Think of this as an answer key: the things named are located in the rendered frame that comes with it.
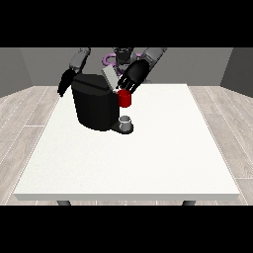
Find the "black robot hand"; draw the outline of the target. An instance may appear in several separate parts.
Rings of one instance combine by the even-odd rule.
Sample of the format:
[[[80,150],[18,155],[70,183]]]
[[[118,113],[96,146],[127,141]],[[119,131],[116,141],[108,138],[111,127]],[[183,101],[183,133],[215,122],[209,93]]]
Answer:
[[[65,91],[68,89],[68,87],[71,85],[74,77],[76,75],[76,72],[69,68],[67,69],[61,76],[61,80],[58,85],[57,93],[60,97],[62,97],[65,93]]]
[[[148,62],[144,59],[137,60],[126,69],[118,81],[118,87],[126,89],[133,94],[137,87],[145,80],[148,73]]]

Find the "pale grey machine lid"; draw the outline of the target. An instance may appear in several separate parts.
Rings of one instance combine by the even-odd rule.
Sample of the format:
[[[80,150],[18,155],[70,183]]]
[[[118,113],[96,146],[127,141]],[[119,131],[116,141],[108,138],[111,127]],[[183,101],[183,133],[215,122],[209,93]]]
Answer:
[[[118,86],[119,78],[112,65],[108,65],[102,69],[102,73],[108,82],[109,87],[114,90]]]

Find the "red pod holder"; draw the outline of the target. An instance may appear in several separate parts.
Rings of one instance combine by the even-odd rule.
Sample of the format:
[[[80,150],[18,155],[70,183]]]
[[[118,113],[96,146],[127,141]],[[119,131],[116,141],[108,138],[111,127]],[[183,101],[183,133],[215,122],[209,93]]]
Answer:
[[[119,106],[127,108],[131,105],[131,93],[128,90],[122,89],[118,92]]]

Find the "small grey cup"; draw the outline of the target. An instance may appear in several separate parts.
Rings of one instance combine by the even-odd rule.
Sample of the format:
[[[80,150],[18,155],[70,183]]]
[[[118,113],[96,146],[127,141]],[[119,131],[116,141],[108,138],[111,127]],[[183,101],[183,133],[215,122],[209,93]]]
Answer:
[[[129,116],[121,116],[119,118],[120,130],[128,131],[131,128],[131,119]]]

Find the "black coffee machine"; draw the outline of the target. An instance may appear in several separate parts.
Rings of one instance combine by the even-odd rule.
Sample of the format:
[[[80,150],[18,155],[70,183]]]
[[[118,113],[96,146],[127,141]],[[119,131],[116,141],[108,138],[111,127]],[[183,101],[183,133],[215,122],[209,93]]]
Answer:
[[[73,78],[71,89],[81,125],[98,131],[133,132],[133,124],[122,130],[119,96],[110,89],[103,75],[79,73]]]

